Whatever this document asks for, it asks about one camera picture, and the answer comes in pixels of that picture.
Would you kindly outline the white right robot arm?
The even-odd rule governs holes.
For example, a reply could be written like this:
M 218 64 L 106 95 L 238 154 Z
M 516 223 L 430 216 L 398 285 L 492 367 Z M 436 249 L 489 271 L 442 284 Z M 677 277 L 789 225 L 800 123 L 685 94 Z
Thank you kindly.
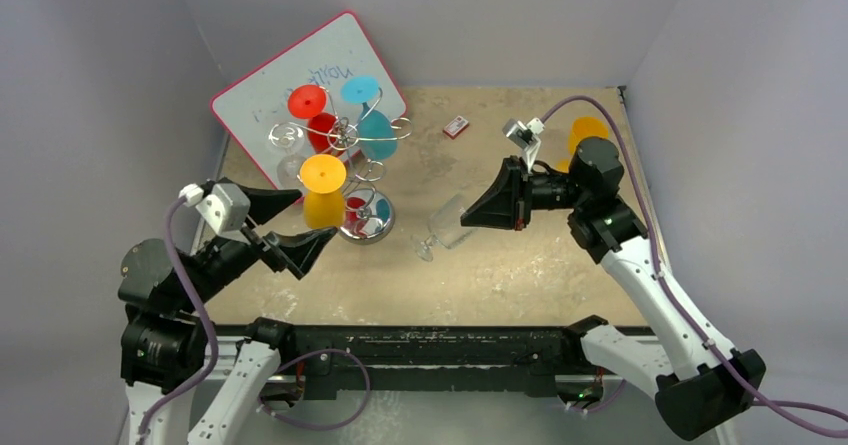
M 509 156 L 460 222 L 521 231 L 535 210 L 569 211 L 575 242 L 626 292 L 660 347 L 651 350 L 610 325 L 595 325 L 564 341 L 564 364 L 619 375 L 654 400 L 675 435 L 692 441 L 752 406 L 766 364 L 756 350 L 738 349 L 710 325 L 660 263 L 647 227 L 619 195 L 624 174 L 618 148 L 598 137 L 579 144 L 567 172 L 535 171 Z

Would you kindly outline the clear wine glass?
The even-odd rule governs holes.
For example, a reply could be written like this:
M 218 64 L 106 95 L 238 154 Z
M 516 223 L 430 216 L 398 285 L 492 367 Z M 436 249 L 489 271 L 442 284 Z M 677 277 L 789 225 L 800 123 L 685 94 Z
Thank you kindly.
M 280 189 L 303 189 L 300 170 L 306 160 L 307 145 L 303 128 L 292 122 L 277 123 L 271 127 L 267 140 Z

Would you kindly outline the clear glass tumbler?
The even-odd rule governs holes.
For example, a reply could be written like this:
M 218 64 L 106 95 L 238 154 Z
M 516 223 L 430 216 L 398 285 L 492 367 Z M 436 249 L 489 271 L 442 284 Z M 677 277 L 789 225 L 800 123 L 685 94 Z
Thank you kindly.
M 468 206 L 468 198 L 457 193 L 428 218 L 427 235 L 424 238 L 412 237 L 413 249 L 421 260 L 432 262 L 433 250 L 437 246 L 455 249 L 476 232 L 475 227 L 461 224 Z

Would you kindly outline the teal plastic wine glass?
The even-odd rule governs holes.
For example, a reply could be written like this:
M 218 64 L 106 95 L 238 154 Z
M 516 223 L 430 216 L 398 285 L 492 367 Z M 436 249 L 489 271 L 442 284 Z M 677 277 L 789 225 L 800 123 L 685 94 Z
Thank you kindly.
M 341 88 L 341 98 L 361 106 L 355 122 L 358 146 L 370 160 L 383 161 L 397 151 L 397 139 L 386 115 L 378 110 L 382 89 L 373 76 L 361 75 L 349 79 Z

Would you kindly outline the red plastic wine glass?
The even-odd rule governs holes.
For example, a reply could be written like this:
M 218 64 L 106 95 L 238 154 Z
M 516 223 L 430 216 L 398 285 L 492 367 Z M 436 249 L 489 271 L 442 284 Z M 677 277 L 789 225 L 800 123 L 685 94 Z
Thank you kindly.
M 330 133 L 337 117 L 325 111 L 330 102 L 324 87 L 305 84 L 295 88 L 287 99 L 289 113 L 297 119 L 306 121 L 307 140 L 315 153 L 340 157 L 343 153 L 331 145 Z

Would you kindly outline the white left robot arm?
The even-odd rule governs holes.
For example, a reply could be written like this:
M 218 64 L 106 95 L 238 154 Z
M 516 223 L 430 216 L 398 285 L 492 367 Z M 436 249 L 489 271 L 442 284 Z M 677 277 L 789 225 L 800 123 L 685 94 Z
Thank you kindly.
M 300 200 L 297 189 L 262 190 L 228 179 L 189 184 L 166 211 L 161 239 L 134 245 L 121 262 L 118 298 L 127 324 L 120 377 L 126 385 L 132 444 L 188 444 L 193 394 L 216 368 L 220 345 L 207 302 L 257 263 L 304 278 L 336 236 L 335 227 L 293 236 L 258 226 Z M 214 236 L 187 253 L 173 238 L 182 208 L 195 210 Z

